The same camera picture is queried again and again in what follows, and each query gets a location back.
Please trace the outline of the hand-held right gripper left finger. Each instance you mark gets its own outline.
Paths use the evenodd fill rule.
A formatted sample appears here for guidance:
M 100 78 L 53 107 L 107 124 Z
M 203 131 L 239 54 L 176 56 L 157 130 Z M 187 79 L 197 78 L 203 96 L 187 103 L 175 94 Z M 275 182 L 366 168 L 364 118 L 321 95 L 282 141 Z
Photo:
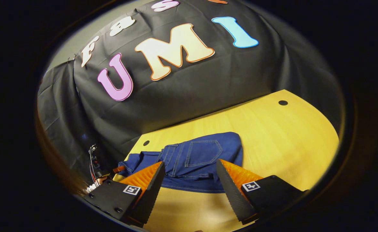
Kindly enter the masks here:
M 83 200 L 115 220 L 144 225 L 152 213 L 164 177 L 164 162 L 156 162 L 119 182 L 106 180 Z

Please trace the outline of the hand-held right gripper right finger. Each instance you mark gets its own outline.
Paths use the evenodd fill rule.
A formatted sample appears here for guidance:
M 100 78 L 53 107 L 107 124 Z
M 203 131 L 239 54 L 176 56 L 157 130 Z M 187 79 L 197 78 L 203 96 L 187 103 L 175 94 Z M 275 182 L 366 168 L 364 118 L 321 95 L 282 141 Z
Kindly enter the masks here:
M 232 210 L 243 225 L 280 213 L 307 192 L 277 175 L 264 178 L 222 159 L 217 161 L 216 170 Z

